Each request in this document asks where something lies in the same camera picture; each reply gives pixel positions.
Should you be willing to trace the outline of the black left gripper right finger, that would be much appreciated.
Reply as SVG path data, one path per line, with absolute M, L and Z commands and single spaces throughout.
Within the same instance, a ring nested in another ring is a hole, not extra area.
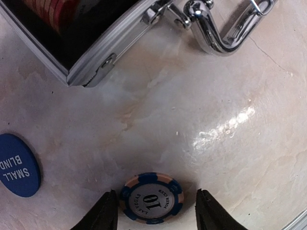
M 195 212 L 198 230 L 247 230 L 207 190 L 197 191 Z

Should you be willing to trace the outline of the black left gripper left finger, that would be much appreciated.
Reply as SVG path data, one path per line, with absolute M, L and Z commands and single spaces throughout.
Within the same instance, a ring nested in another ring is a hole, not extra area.
M 117 227 L 118 197 L 116 191 L 110 190 L 71 230 L 116 230 Z

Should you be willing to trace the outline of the blue round button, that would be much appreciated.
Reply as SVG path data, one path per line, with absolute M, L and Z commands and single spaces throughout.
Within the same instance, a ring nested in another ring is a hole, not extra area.
M 33 152 L 14 134 L 0 135 L 0 181 L 20 197 L 33 196 L 41 186 L 41 171 Z

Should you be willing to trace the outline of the aluminium poker chip case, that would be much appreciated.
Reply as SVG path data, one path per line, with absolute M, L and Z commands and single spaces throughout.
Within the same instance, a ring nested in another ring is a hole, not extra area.
M 81 0 L 74 21 L 61 34 L 54 31 L 22 0 L 3 0 L 1 15 L 67 86 L 94 87 L 118 59 L 162 18 L 191 30 L 208 54 L 235 53 L 275 5 L 250 0 L 227 33 L 221 36 L 212 0 L 189 0 L 183 9 L 172 0 Z

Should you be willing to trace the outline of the red poker chip stack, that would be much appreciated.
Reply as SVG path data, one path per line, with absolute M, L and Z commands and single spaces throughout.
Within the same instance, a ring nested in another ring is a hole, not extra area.
M 74 21 L 80 0 L 23 0 L 29 9 L 58 34 Z

